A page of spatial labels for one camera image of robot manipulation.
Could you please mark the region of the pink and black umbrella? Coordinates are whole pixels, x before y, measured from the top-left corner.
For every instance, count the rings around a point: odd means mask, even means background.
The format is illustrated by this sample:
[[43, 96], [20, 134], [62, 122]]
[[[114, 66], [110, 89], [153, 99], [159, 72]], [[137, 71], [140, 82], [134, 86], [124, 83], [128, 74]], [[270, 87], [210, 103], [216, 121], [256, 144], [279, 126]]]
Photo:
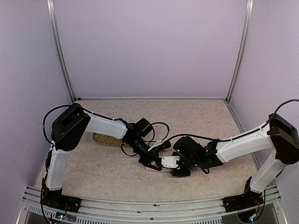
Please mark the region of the pink and black umbrella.
[[[170, 151], [170, 150], [162, 150], [161, 152], [158, 153], [159, 154], [159, 160], [158, 162], [155, 162], [155, 165], [158, 166], [161, 164], [161, 157], [167, 157], [167, 156], [179, 156], [175, 151]], [[199, 169], [198, 167], [197, 168], [194, 168], [194, 169], [191, 169], [191, 173], [192, 172], [198, 172]], [[162, 171], [159, 172], [159, 173], [169, 173], [170, 172], [165, 172], [163, 171], [163, 168], [162, 168]]]

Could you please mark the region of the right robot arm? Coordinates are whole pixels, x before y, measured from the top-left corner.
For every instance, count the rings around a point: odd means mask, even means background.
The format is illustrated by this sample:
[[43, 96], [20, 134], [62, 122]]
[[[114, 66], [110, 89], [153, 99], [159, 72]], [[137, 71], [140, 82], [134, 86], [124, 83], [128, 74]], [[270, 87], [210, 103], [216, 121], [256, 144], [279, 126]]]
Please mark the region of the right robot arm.
[[181, 134], [173, 149], [173, 156], [160, 158], [162, 167], [171, 169], [173, 176], [188, 176], [194, 169], [201, 169], [208, 174], [210, 168], [235, 158], [272, 150], [258, 172], [246, 181], [244, 192], [231, 198], [236, 202], [249, 203], [259, 200], [267, 185], [285, 167], [299, 161], [299, 134], [293, 125], [275, 111], [260, 126], [224, 140], [213, 140], [205, 147], [194, 141], [191, 135]]

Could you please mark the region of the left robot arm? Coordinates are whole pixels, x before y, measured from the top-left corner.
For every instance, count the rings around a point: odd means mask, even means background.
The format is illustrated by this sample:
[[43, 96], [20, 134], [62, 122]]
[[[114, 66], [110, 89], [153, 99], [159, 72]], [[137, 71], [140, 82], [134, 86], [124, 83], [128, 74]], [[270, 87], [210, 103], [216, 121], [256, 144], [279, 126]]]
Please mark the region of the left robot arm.
[[121, 140], [139, 155], [139, 163], [162, 171], [158, 153], [152, 152], [143, 138], [152, 126], [146, 119], [128, 123], [123, 119], [95, 114], [80, 104], [65, 105], [65, 111], [52, 124], [50, 162], [46, 166], [43, 188], [47, 193], [61, 195], [62, 181], [69, 154], [79, 144], [83, 134], [98, 133]]

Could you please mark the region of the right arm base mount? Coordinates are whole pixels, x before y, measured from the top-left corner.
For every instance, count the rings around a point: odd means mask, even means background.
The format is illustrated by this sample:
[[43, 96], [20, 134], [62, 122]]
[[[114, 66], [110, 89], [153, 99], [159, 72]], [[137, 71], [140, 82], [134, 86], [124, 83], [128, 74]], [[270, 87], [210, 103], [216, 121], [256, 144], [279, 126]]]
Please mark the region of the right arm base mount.
[[251, 208], [257, 206], [258, 204], [263, 204], [263, 198], [261, 196], [236, 195], [225, 197], [222, 201], [227, 213]]

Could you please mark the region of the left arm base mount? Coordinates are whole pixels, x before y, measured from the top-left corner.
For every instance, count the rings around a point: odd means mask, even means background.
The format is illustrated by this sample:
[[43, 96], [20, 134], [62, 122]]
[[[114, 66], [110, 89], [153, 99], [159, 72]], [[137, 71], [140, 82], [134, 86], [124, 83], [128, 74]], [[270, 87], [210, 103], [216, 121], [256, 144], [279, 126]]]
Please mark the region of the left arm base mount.
[[66, 195], [54, 195], [48, 197], [42, 196], [41, 203], [42, 205], [46, 205], [50, 208], [78, 213], [81, 205], [81, 199]]

